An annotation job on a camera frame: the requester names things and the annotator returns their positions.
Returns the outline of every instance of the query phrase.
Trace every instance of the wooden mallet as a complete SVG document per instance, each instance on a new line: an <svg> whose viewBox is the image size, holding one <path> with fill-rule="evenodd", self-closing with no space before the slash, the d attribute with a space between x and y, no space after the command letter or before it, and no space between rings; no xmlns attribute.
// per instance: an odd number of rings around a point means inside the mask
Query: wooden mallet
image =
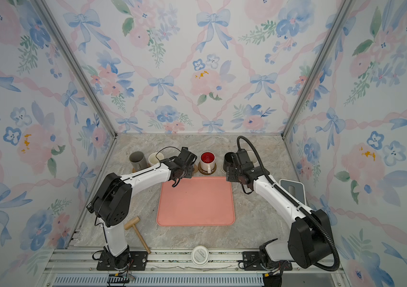
<svg viewBox="0 0 407 287"><path fill-rule="evenodd" d="M133 229L135 229L136 234L138 235L139 240L141 241L141 243L143 244L143 246L145 247L146 251L148 252L148 254L151 253L151 250L149 249L149 247L146 245L145 240L143 239L143 237L141 236L141 234L139 233L137 227L135 226L135 224L137 224L139 222L139 217L135 217L132 220L128 221L126 224L123 225L124 229L127 230L130 227L133 227Z"/></svg>

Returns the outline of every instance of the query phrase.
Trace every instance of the floral wallpaper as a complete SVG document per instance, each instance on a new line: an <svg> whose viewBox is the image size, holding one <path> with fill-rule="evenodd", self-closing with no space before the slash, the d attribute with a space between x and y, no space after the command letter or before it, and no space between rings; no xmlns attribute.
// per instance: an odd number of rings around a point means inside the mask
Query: floral wallpaper
<svg viewBox="0 0 407 287"><path fill-rule="evenodd" d="M0 0L0 286L70 240L111 140L32 5Z"/></svg>
<svg viewBox="0 0 407 287"><path fill-rule="evenodd" d="M281 133L340 2L47 4L118 132Z"/></svg>
<svg viewBox="0 0 407 287"><path fill-rule="evenodd" d="M287 145L352 286L407 286L407 0L355 1Z"/></svg>

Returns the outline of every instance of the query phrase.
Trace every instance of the pink mat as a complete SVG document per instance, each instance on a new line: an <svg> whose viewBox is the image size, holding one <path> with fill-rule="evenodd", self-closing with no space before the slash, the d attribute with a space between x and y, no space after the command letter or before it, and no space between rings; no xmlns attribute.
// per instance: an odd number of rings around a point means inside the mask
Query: pink mat
<svg viewBox="0 0 407 287"><path fill-rule="evenodd" d="M226 226L235 222L232 187L224 176L183 178L162 183L157 224L160 226Z"/></svg>

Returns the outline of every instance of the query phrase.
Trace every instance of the table surface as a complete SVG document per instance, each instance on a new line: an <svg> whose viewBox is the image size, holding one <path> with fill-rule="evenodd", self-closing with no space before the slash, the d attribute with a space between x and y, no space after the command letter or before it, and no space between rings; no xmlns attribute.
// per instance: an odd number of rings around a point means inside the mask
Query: table surface
<svg viewBox="0 0 407 287"><path fill-rule="evenodd" d="M297 181L294 165L286 146L279 135L246 135L252 141L267 170L275 177ZM220 168L226 152L236 152L237 135L164 135L164 134L120 134L103 178L114 172L126 175L132 172L128 156L134 151L142 151L146 157L166 146L181 148L187 146L196 155L210 151L216 156L216 172L210 176L225 176ZM249 146L241 141L241 147ZM162 153L165 157L177 155L168 148ZM202 175L197 171L193 176ZM275 209L260 195L243 193L240 184L232 183L235 207L235 223L230 226L159 226L156 222L161 184L154 185L133 196L127 220L139 216L136 225L150 248L194 248L204 245L207 248L259 248L274 238L287 239L289 227ZM94 226L95 215L86 213L75 246L99 247L105 244L102 228ZM136 233L130 228L125 237L131 247L142 247Z"/></svg>

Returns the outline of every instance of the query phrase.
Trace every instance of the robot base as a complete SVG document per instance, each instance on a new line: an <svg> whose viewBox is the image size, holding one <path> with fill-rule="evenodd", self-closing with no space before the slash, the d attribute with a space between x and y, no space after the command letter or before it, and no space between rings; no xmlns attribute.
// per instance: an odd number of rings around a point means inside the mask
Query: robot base
<svg viewBox="0 0 407 287"><path fill-rule="evenodd" d="M245 271L266 271L266 269L262 266L261 258L259 257L258 251L244 251L242 252L243 261L239 261L239 263L243 262L244 270ZM273 268L277 268L283 261L275 262L275 266ZM285 271L292 270L291 262L288 262L285 266Z"/></svg>
<svg viewBox="0 0 407 287"><path fill-rule="evenodd" d="M96 269L98 271L144 271L147 263L147 251L130 251L127 248L119 256L112 256L106 247L101 252Z"/></svg>

